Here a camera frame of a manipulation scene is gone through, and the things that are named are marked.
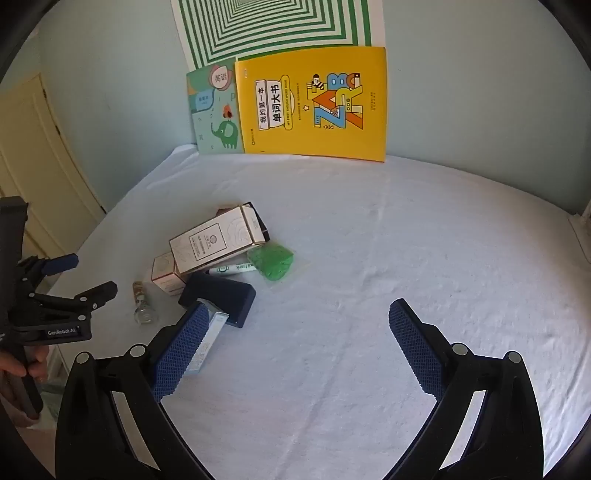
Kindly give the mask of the person's left hand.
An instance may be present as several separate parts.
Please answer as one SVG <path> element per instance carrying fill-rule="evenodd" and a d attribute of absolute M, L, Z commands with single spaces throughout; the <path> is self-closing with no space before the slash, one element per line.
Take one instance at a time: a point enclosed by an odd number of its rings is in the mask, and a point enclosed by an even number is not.
<path fill-rule="evenodd" d="M 48 377 L 48 355 L 48 346 L 42 345 L 35 347 L 29 366 L 25 367 L 13 355 L 2 351 L 0 361 L 1 370 L 17 377 L 24 377 L 26 374 L 29 374 L 36 382 L 45 382 Z"/>

